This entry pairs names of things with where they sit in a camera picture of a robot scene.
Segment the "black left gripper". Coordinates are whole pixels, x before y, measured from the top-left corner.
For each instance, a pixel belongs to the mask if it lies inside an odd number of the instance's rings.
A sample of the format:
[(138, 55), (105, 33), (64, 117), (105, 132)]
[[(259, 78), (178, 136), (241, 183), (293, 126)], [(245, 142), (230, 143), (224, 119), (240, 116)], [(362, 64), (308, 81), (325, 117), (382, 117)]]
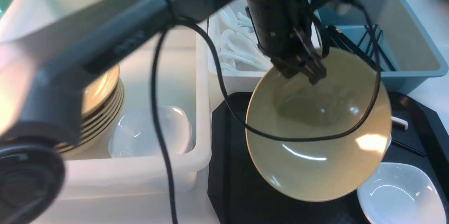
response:
[[(302, 73), (311, 85), (327, 77), (322, 64), (329, 47), (317, 52), (311, 43), (314, 11), (332, 0), (247, 0), (248, 12), (261, 52), (290, 79)], [(341, 0), (348, 3), (352, 0)]]

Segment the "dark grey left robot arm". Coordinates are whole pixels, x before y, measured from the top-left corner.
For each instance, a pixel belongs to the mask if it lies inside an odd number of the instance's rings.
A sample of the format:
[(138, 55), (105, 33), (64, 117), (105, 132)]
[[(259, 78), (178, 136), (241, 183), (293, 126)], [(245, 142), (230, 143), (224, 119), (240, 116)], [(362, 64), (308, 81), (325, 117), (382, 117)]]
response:
[[(16, 40), (1, 43), (1, 223), (28, 224), (60, 193), (59, 143), (80, 142), (84, 89), (157, 33), (195, 30), (233, 0), (100, 0)], [(331, 0), (250, 0), (261, 42), (287, 77), (324, 78), (299, 31)], [(341, 0), (354, 3), (355, 0)]]

